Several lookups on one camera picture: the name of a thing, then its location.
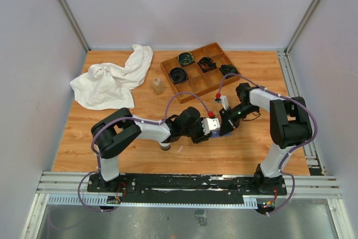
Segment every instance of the wire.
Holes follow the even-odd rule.
[[[216,68],[216,64],[213,62],[213,60],[210,57],[201,58],[197,64],[199,65],[199,67],[204,73],[214,70]]]
[[[76,226],[82,224],[82,223],[88,218],[88,216],[87,216],[87,217],[81,219],[80,221],[76,222],[75,224],[73,224],[73,225],[71,225],[71,226],[58,227],[58,226],[56,226],[56,225],[53,223],[53,221],[52,221],[52,219],[51,219],[51,212],[52,212],[52,211],[55,211],[55,209],[53,209],[53,210],[51,210],[51,211],[49,211],[49,212],[47,213],[47,226],[48,226],[47,237],[46,237],[47,239],[50,238],[50,228],[52,228],[52,229],[54,229],[54,230],[56,230],[56,231],[59,231],[59,232],[67,231],[67,230],[69,230],[69,229],[72,229],[72,228],[74,228],[74,227],[76,227]]]
[[[293,196],[293,193],[295,192],[295,185],[296,185],[296,182],[295,182],[295,177],[290,174],[290,173],[286,173],[284,171],[280,171],[281,174],[283,175],[286,175],[286,176],[290,176],[292,178],[292,190],[291,190],[291,193],[290,195],[288,196],[288,198],[279,206],[279,207],[276,207],[275,210],[267,213],[268,215],[272,215],[272,214],[275,214],[276,212],[278,212],[279,210],[281,210],[285,205],[288,204],[288,202],[291,200],[292,196]]]
[[[174,67],[170,70],[169,76],[174,85],[188,80],[188,73],[186,73],[186,71],[181,67]]]
[[[252,115],[256,116],[255,118],[253,119],[249,119],[249,120],[245,120],[245,119],[242,119],[242,121],[252,121],[252,120],[256,120],[257,118],[259,118],[261,116],[261,113],[258,113],[257,115],[255,115],[254,113],[252,113]]]
[[[291,97],[288,97],[288,96],[284,96],[284,95],[279,95],[278,93],[275,93],[275,92],[272,92],[272,91],[269,91],[267,88],[265,88],[264,86],[261,86],[261,85],[258,85],[256,83],[254,83],[252,80],[244,77],[243,75],[241,74],[235,74],[235,73],[229,73],[229,74],[226,74],[224,75],[224,77],[222,78],[222,81],[220,82],[220,86],[219,86],[219,90],[218,90],[218,94],[220,94],[220,91],[222,89],[222,86],[223,86],[223,82],[224,80],[226,79],[226,77],[228,76],[237,76],[237,77],[240,77],[240,78],[243,78],[245,79],[246,81],[250,82],[251,84],[255,85],[256,87],[258,87],[259,89],[263,90],[264,92],[267,92],[275,97],[278,97],[278,98],[282,98],[282,99],[286,99],[286,100],[289,100],[290,102],[296,104],[297,106],[301,107],[308,115],[309,117],[311,118],[312,120],[312,123],[313,123],[313,126],[314,126],[314,131],[313,131],[313,134],[311,136],[311,138],[309,138],[307,141],[291,148],[290,150],[288,150],[288,152],[284,155],[284,157],[282,158],[282,160],[280,161],[279,163],[279,166],[278,166],[278,170],[280,171],[281,174],[283,175],[287,175],[287,176],[290,176],[292,178],[292,191],[290,193],[290,195],[288,196],[288,198],[284,201],[283,204],[281,204],[279,207],[277,207],[275,210],[271,211],[268,213],[268,215],[271,215],[271,214],[274,214],[276,213],[277,211],[279,211],[282,207],[284,207],[285,205],[287,205],[287,203],[291,200],[292,196],[293,196],[293,193],[295,191],[295,178],[292,174],[290,173],[286,173],[284,171],[282,171],[282,166],[283,164],[285,163],[285,161],[287,160],[287,158],[292,154],[294,153],[297,149],[309,144],[310,142],[312,142],[316,136],[317,136],[317,132],[318,132],[318,124],[317,124],[317,121],[315,119],[315,117],[313,116],[312,112],[309,111],[307,109],[307,107],[305,107],[303,104],[301,104],[300,102],[297,102],[296,100],[292,99]]]
[[[225,76],[227,74],[238,74],[239,73],[237,71],[236,67],[233,67],[232,65],[228,65],[228,64],[222,64],[222,66],[219,68],[219,70]]]
[[[192,54],[189,52],[179,54],[177,59],[182,67],[185,67],[185,66],[192,64],[194,62],[194,58],[193,58]]]
[[[208,107],[206,106],[206,104],[204,103],[204,101],[203,101],[200,97],[198,97],[198,95],[196,95],[196,94],[194,94],[194,93],[192,93],[192,92],[179,92],[179,93],[177,93],[176,95],[174,95],[174,96],[169,100],[169,102],[168,102],[168,104],[167,104],[167,107],[166,107],[166,112],[164,113],[164,119],[163,119],[162,122],[166,121],[166,119],[167,119],[167,114],[168,114],[168,110],[169,110],[169,106],[170,106],[171,102],[174,100],[174,98],[177,97],[178,95],[193,95],[195,98],[197,98],[197,99],[202,103],[202,105],[204,106],[206,112],[207,112],[207,113],[210,112],[210,110],[208,109]]]
[[[93,208],[93,207],[89,207],[87,204],[84,203],[83,199],[81,198],[81,186],[82,186],[82,183],[84,182],[84,180],[86,179],[87,176],[90,176],[90,175],[93,175],[93,174],[97,174],[99,173],[99,171],[92,171],[92,172],[89,172],[86,176],[83,177],[83,179],[81,179],[81,181],[79,182],[78,184],[78,188],[77,188],[77,195],[78,195],[78,199],[79,199],[79,202],[84,206],[86,207],[87,209],[91,210],[91,211],[94,211],[94,212],[99,212],[99,213],[102,213],[102,212],[112,212],[114,210],[117,209],[117,207],[113,208],[113,209],[96,209],[96,208]]]
[[[124,196],[127,194],[127,186],[123,183],[123,182],[120,182],[119,183],[119,186],[118,186],[118,191],[117,191],[117,194],[116,194],[116,200],[117,201],[120,201],[120,199],[119,199],[119,196],[118,196],[118,193],[119,193],[119,191],[121,190],[121,184],[123,184],[123,186],[124,186],[124,193],[123,193],[123,195],[122,195],[122,198],[124,198]]]
[[[273,203],[276,201],[277,196],[279,195],[279,193],[277,192],[277,188],[276,188],[276,187],[274,187],[274,193],[275,193],[275,197],[274,197],[274,199],[273,199],[273,200],[271,200],[271,201],[268,201],[268,202],[266,203],[266,205],[273,204]]]

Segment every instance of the white towel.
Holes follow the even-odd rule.
[[[94,64],[88,72],[70,82],[74,99],[86,109],[134,108],[130,90],[143,84],[153,58],[149,46],[133,45],[124,67],[112,63]]]

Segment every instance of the red connector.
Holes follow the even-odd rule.
[[[214,118],[215,117],[215,114],[212,112],[212,111],[209,111],[208,112],[208,116],[209,116],[209,118]]]

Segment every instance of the wood grain floor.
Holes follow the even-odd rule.
[[[162,119],[168,100],[173,95],[160,62],[178,55],[180,51],[155,51],[148,76],[143,85],[133,90],[135,108],[131,112],[139,117]],[[131,51],[90,51],[83,72],[96,63],[111,62],[124,65]],[[275,51],[227,51],[228,57],[239,71],[258,84],[272,91],[286,94],[285,82]],[[165,91],[156,96],[151,89],[153,78],[162,79]],[[223,87],[232,106],[238,104],[235,88],[240,82]],[[216,91],[202,97],[210,110],[219,117],[220,104],[214,103]],[[180,104],[174,100],[169,115],[179,114],[188,106],[196,107],[206,115],[197,100]],[[114,110],[94,111],[73,102],[63,134],[63,139],[53,167],[53,171],[87,172],[96,169],[96,158],[90,149],[91,128]],[[120,155],[121,172],[135,173],[183,173],[183,174],[253,174],[258,163],[266,157],[272,140],[269,130],[269,114],[261,111],[255,121],[242,122],[228,137],[215,138],[200,144],[192,144],[189,138],[182,137],[165,152],[158,143],[149,140],[136,140]],[[309,175],[303,150],[298,150],[289,161],[285,171],[294,175]]]

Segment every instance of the black cable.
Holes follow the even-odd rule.
[[[219,70],[222,72],[223,75],[226,74],[230,74],[230,73],[234,73],[234,74],[238,74],[239,72],[237,71],[236,67],[233,67],[232,65],[228,65],[228,64],[222,64],[222,66],[219,68]]]
[[[194,58],[192,57],[191,53],[185,52],[181,53],[178,56],[178,62],[182,67],[185,67],[189,64],[192,64],[194,62]]]
[[[251,119],[251,120],[245,120],[245,119],[242,119],[242,121],[252,121],[252,120],[256,120],[257,118],[259,118],[261,116],[261,113],[258,113],[257,115],[255,115],[253,113],[254,116],[256,116],[255,118]]]
[[[180,67],[174,67],[169,72],[170,79],[174,84],[178,84],[188,80],[188,74]]]
[[[198,65],[204,73],[216,68],[216,64],[210,57],[201,58]]]

